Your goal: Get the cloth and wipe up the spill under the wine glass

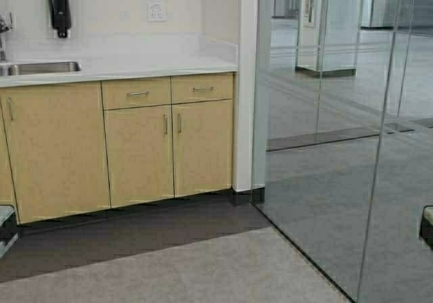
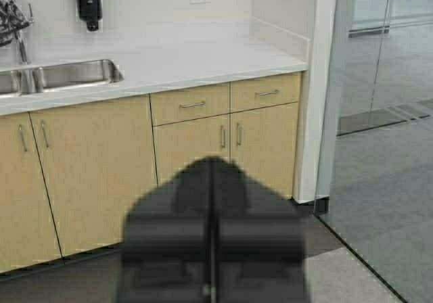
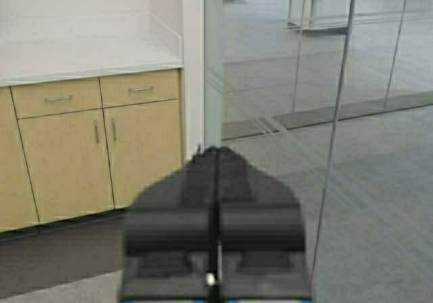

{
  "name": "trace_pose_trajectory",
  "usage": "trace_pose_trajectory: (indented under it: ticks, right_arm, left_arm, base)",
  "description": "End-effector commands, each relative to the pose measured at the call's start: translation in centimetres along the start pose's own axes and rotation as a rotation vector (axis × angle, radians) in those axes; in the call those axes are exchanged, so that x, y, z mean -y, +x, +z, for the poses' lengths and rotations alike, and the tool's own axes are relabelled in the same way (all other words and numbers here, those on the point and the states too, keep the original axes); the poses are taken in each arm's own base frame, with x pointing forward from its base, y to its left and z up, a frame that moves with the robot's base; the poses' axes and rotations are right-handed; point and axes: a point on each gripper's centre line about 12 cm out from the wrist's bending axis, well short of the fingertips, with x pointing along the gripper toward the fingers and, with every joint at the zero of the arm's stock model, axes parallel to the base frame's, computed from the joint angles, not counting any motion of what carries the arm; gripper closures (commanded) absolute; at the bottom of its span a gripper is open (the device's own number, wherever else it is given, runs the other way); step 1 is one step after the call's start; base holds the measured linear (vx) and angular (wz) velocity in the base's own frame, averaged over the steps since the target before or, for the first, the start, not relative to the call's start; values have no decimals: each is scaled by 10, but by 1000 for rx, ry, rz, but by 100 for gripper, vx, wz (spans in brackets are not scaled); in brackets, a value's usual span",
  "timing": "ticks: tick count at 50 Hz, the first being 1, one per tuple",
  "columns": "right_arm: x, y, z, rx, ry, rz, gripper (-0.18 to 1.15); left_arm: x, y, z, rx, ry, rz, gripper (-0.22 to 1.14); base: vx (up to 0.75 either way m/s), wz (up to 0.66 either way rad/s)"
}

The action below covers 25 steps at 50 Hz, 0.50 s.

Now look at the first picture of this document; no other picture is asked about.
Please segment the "robot base right corner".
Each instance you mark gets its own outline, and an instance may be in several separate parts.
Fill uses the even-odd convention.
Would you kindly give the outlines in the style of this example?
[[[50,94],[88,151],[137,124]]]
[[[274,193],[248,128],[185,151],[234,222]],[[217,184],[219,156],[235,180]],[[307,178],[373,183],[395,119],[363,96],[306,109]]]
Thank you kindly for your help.
[[[426,206],[423,210],[419,236],[432,248],[432,206]]]

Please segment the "robot base left corner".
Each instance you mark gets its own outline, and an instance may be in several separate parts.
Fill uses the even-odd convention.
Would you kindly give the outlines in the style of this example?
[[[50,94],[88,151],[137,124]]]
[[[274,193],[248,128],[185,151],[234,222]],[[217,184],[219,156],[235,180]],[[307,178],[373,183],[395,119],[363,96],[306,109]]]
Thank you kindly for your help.
[[[1,258],[19,238],[16,211],[13,206],[1,205]]]

